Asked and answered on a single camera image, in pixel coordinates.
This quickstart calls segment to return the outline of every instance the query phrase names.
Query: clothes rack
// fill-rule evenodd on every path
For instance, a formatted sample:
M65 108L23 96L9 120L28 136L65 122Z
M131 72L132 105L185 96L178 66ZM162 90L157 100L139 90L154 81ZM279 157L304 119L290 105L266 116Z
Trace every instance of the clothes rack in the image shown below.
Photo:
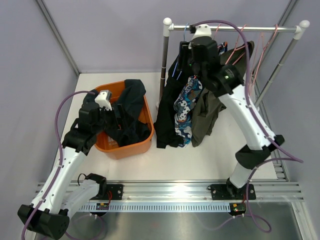
M298 40L302 37L305 30L309 27L310 22L308 20L303 20L299 25L293 27L278 26L277 33L293 33L293 38L288 44L288 47L284 51L280 61L274 68L270 78L264 85L260 95L258 96L255 106L259 106L262 101L262 98L268 91L271 84L274 82L276 76L280 72L282 66L285 64L288 56L294 49ZM171 31L184 31L190 30L190 25L175 25L172 23L172 20L169 17L166 17L163 20L163 50L162 50L162 66L161 66L161 77L160 77L160 91L159 91L159 102L161 100L163 90L166 83L166 68L167 68L167 57L168 57L168 45L169 45L169 36ZM225 32L235 32L236 30L231 26L210 26L211 31L225 31ZM256 27L256 26L238 26L238 29L242 29L243 32L274 32L276 30L275 26L272 27Z

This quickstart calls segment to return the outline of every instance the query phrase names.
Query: gray floor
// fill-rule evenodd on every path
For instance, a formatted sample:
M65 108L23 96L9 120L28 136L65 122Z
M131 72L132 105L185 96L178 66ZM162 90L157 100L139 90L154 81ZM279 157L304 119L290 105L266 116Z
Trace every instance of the gray floor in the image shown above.
M230 218L228 213L107 213L102 217L105 231L97 240L302 240L289 203L251 205L254 214L270 222L271 233L259 231L250 217L233 219L219 230L210 230ZM72 218L67 232L87 240L100 231L101 224L93 217L78 219L83 215L77 213Z

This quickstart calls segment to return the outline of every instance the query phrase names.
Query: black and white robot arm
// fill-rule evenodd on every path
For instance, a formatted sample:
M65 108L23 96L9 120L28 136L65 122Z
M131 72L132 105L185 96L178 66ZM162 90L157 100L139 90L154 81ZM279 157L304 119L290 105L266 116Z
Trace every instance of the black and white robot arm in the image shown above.
M97 135L106 128L109 119L107 116L114 116L110 97L111 92L106 90L96 93L94 100L84 101L79 110L79 118L74 121L62 142L62 164L57 161L31 204L21 205L18 210L18 216L25 224L35 207L41 203L30 220L28 230L52 239L60 239L66 232L70 219L82 205L94 197L99 199L106 196L106 178L93 173L87 175L80 186L68 196L66 191L72 177L96 143Z
M230 111L240 127L246 146L240 149L235 158L237 164L226 182L227 191L231 197L238 193L244 194L244 185L253 169L266 160L275 147L265 137L246 102L245 84L238 70L233 65L221 65L217 43L211 38L211 29L207 24L201 24L193 29L193 37L188 45L192 52L192 69L199 76L203 85ZM284 142L282 135L275 135L265 124L250 99L250 108L265 127L268 137L279 146Z

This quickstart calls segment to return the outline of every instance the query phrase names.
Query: orange basket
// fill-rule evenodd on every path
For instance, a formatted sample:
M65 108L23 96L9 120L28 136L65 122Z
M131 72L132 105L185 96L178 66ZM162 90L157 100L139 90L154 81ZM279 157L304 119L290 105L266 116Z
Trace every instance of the orange basket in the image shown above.
M95 88L98 92L102 90L109 90L112 92L110 99L111 103L114 103L120 97L122 91L125 89L125 81L118 81L114 83L109 83L101 85ZM144 104L140 113L138 120L144 124L148 125L148 128L151 132L150 136L142 141L135 144L119 147L117 142L109 137L105 132L100 133L97 136L95 147L106 153L106 155L111 159L122 159L136 154L142 154L148 151L151 147L151 139L154 135L154 125L149 111L148 103L146 96L143 96Z

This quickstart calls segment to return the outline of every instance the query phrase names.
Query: white table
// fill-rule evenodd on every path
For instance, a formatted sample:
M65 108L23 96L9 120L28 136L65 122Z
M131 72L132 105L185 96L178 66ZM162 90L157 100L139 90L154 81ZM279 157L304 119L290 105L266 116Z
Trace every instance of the white table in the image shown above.
M152 115L157 118L160 73L84 73L79 76L75 91L90 91L97 86L125 79L141 79ZM70 130L85 94L73 97L62 137ZM73 176L95 173L112 181L175 181L175 180L225 180L237 163L235 153L246 144L245 138L228 109L219 114L211 136L206 136L198 147L190 143L186 148L157 148L156 134L151 148L143 154L114 160L94 146L85 162ZM277 179L272 163L263 165L254 179Z

